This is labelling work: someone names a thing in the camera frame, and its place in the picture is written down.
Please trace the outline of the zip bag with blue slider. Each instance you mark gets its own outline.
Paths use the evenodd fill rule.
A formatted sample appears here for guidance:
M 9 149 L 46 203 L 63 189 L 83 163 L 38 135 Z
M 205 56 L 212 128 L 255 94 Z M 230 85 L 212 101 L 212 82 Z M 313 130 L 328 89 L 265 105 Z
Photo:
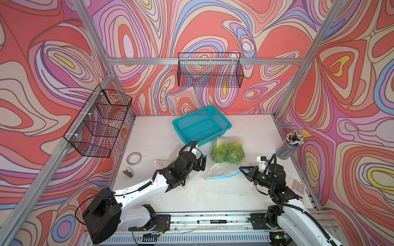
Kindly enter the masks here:
M 204 180 L 232 178 L 239 174 L 240 167 L 246 165 L 246 154 L 239 137 L 217 137 L 212 142 L 211 163 Z

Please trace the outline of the chinese cabbage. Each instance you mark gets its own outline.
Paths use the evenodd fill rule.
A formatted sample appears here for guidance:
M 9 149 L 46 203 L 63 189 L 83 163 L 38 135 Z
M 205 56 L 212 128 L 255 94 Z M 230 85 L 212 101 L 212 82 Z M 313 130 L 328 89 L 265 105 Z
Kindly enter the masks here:
M 242 143 L 239 140 L 231 141 L 228 145 L 226 161 L 231 164 L 242 161 L 245 157 Z
M 214 163 L 220 164 L 227 162 L 229 143 L 224 138 L 217 138 L 212 145 L 211 158 Z

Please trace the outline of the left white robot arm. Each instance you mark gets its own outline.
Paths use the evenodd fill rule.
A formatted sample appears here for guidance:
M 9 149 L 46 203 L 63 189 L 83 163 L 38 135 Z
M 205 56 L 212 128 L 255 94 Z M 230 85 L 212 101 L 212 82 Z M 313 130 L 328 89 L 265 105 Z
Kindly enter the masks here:
M 151 179 L 123 190 L 102 189 L 82 215 L 92 243 L 98 245 L 120 229 L 154 229 L 158 215 L 143 202 L 184 186 L 192 171 L 205 170 L 206 159 L 204 154 L 182 151 L 172 164 L 156 170 Z

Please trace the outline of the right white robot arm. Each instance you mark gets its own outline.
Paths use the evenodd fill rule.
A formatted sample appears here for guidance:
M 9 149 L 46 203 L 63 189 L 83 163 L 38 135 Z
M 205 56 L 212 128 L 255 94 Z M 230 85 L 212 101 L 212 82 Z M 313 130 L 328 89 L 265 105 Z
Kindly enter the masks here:
M 254 185 L 268 189 L 267 195 L 274 202 L 265 216 L 268 226 L 283 229 L 298 246 L 343 245 L 309 213 L 300 196 L 286 185 L 286 172 L 281 165 L 270 163 L 263 172 L 258 166 L 239 169 Z

